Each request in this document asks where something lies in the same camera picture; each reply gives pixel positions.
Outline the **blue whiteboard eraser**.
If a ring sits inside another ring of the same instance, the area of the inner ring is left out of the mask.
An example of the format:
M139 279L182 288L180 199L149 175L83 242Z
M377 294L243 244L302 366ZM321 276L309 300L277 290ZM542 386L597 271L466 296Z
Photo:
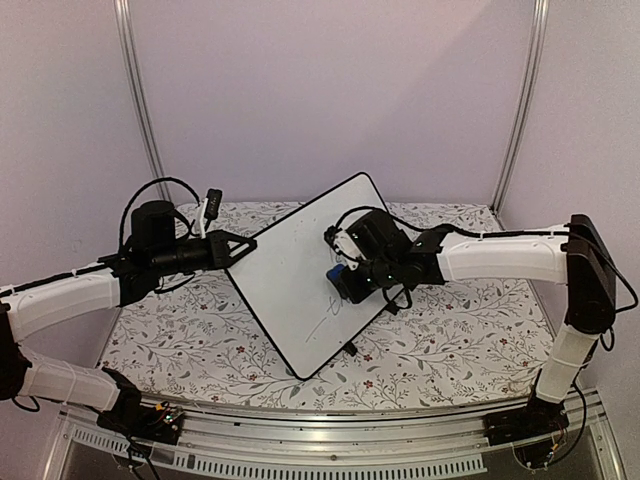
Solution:
M326 278L333 284L338 285L341 281L341 275L346 269L343 264L337 264L326 272Z

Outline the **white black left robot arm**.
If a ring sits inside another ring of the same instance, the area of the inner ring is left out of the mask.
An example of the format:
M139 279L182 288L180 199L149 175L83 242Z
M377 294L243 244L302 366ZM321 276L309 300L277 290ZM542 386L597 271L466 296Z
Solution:
M219 203L204 200L189 222L173 203L154 200L127 208L131 233L116 253L67 273L8 287L1 293L1 397L42 398L109 413L128 434L148 426L141 393L110 368L87 369L29 351L23 341L53 325L161 294L164 278L227 270L257 242L224 230L208 231Z

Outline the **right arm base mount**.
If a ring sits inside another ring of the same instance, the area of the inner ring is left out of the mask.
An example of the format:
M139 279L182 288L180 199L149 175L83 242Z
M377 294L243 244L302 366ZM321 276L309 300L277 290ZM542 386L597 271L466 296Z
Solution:
M482 418L490 446L522 442L513 450L525 468L548 467L566 436L569 420L564 402L551 403L532 393L523 407L489 413Z

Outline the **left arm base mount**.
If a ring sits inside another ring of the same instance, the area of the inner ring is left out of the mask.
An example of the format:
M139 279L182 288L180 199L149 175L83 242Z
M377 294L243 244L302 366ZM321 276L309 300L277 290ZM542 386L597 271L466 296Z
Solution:
M124 375L103 368L118 388L113 407L98 414L97 425L103 429L167 445L177 445L184 424L183 411L164 401L156 406L142 404L142 394Z

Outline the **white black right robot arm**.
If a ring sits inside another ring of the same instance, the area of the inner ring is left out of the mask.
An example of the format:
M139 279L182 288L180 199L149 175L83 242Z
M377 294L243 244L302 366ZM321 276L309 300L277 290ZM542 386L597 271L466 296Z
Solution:
M537 436L556 417L599 337L614 324L616 269L586 215L544 230L471 232L441 224L409 238L408 226L377 208L358 208L350 226L329 227L324 240L345 264L327 273L340 296L360 304L379 291L470 279L526 279L567 288L568 304L549 358L535 381L517 427Z

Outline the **white whiteboard black frame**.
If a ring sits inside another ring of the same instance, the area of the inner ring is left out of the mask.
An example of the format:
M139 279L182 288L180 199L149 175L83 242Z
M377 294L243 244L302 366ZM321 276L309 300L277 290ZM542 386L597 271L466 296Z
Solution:
M307 380L384 310L381 292L358 305L342 299L326 273L339 262L324 240L354 208L383 208L371 177L360 172L256 234L256 249L227 275L293 376Z

